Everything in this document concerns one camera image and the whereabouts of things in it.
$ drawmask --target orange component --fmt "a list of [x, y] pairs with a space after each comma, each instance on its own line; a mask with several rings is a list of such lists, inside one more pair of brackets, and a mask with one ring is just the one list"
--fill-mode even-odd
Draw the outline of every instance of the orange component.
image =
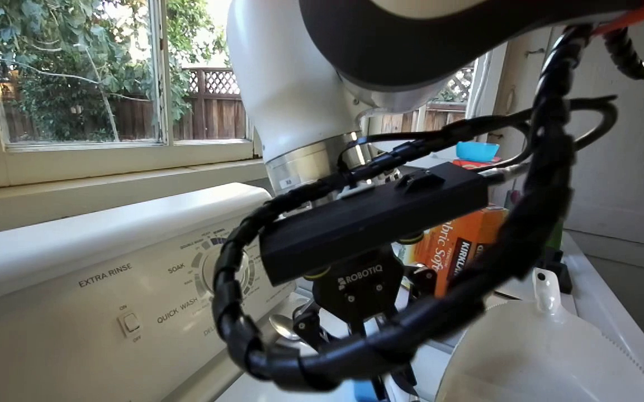
[[506, 209], [485, 209], [441, 224], [410, 249], [408, 265], [436, 270], [433, 296], [443, 297], [452, 277], [497, 241], [506, 216]]
[[628, 12], [621, 18], [618, 18], [603, 28], [597, 28], [592, 33], [606, 37], [610, 32], [626, 30], [626, 28], [637, 26], [641, 20], [644, 20], [644, 8]]
[[493, 165], [493, 163], [476, 163], [476, 162], [462, 162], [462, 159], [454, 159], [452, 163], [458, 165], [458, 167], [465, 167], [465, 171], [480, 171], [480, 167]]

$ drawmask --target window sill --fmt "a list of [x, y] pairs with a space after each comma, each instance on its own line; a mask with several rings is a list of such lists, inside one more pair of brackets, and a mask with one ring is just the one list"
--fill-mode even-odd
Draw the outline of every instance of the window sill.
[[0, 230], [192, 193], [222, 184], [267, 185], [261, 162], [218, 163], [0, 191]]

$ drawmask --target white washing machine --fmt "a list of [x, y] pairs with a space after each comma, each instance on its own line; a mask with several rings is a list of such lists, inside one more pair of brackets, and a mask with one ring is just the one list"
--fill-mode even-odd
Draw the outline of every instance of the white washing machine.
[[[212, 266], [267, 199], [233, 184], [0, 232], [0, 400], [218, 399], [240, 372], [212, 326]], [[255, 320], [290, 296], [258, 246], [242, 285]]]

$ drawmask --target wooden fence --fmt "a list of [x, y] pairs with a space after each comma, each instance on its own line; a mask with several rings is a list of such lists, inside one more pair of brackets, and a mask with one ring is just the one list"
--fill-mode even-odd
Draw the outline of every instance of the wooden fence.
[[[383, 132], [412, 132], [413, 127], [413, 115], [385, 115], [383, 116]], [[421, 132], [433, 132], [441, 131], [454, 121], [460, 121], [465, 116], [465, 105], [428, 105], [424, 111], [424, 124]]]
[[[243, 140], [246, 113], [231, 70], [191, 68], [187, 115], [175, 124], [177, 142]], [[10, 142], [42, 142], [31, 119], [18, 105], [15, 92], [0, 97]], [[155, 111], [145, 98], [111, 98], [121, 142], [155, 140]]]

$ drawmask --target blue part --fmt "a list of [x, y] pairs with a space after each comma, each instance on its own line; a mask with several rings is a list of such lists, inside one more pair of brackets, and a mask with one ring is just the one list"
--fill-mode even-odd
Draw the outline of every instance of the blue part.
[[498, 152], [498, 144], [456, 144], [456, 156], [460, 162], [489, 163]]
[[375, 402], [375, 391], [371, 382], [353, 382], [355, 402]]

